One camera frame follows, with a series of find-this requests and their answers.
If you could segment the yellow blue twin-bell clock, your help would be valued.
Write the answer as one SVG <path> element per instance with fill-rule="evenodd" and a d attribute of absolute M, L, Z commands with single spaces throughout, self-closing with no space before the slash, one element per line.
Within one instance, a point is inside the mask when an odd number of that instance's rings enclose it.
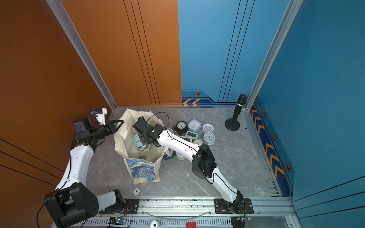
<path fill-rule="evenodd" d="M 133 137 L 133 145 L 138 151 L 144 151 L 147 145 L 143 145 L 141 139 L 138 135 L 134 135 Z"/>

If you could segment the cream canvas bag starry print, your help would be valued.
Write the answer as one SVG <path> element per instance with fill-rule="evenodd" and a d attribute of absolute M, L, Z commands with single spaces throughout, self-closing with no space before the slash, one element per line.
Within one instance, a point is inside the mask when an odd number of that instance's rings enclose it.
<path fill-rule="evenodd" d="M 163 125 L 162 120 L 155 117 L 151 111 L 127 109 L 121 117 L 124 123 L 114 134 L 115 151 L 124 158 L 124 163 L 135 184 L 159 182 L 163 156 L 172 155 L 172 152 L 167 147 L 156 147 L 153 144 L 148 144 L 144 149 L 135 146 L 138 139 L 134 137 L 138 135 L 138 132 L 133 128 L 133 124 L 141 116 L 151 125 Z"/>

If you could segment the blue cream twin-bell clock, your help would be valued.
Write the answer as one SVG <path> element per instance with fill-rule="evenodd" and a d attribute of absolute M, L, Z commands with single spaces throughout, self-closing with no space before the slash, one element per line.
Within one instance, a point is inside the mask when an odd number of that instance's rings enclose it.
<path fill-rule="evenodd" d="M 179 159 L 181 161 L 186 160 L 186 157 L 178 152 L 176 152 L 176 157 L 177 157 L 177 159 Z"/>

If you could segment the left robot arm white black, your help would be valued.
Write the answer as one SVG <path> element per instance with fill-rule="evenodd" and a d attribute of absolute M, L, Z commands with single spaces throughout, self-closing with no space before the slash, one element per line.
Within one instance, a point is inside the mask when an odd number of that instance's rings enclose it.
<path fill-rule="evenodd" d="M 44 206 L 58 228 L 68 228 L 96 216 L 101 211 L 120 214 L 127 205 L 119 190 L 96 196 L 86 187 L 86 176 L 99 141 L 116 133 L 123 120 L 107 121 L 93 127 L 89 118 L 73 121 L 75 133 L 70 145 L 69 162 L 54 192 L 46 194 Z"/>

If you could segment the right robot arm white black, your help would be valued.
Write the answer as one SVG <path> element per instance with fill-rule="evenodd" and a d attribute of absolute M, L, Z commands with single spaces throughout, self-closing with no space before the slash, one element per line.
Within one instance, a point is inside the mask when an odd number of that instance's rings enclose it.
<path fill-rule="evenodd" d="M 150 125 L 144 117 L 139 117 L 133 128 L 138 132 L 142 144 L 164 146 L 183 155 L 191 162 L 193 173 L 218 190 L 230 212 L 244 213 L 243 194 L 223 177 L 207 144 L 190 143 L 170 133 L 160 124 Z"/>

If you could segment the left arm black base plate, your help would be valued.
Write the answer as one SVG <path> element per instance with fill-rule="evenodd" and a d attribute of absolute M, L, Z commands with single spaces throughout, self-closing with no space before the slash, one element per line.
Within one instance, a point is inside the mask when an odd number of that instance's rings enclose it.
<path fill-rule="evenodd" d="M 139 207 L 139 199 L 123 199 L 123 202 L 110 206 L 99 212 L 100 215 L 125 215 L 137 214 Z"/>

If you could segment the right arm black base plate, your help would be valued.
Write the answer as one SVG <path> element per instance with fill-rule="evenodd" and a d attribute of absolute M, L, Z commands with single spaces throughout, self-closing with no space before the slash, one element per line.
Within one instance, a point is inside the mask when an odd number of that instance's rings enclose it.
<path fill-rule="evenodd" d="M 216 214 L 253 214 L 253 204 L 251 199 L 244 198 L 239 206 L 228 203 L 224 199 L 214 199 L 214 209 Z"/>

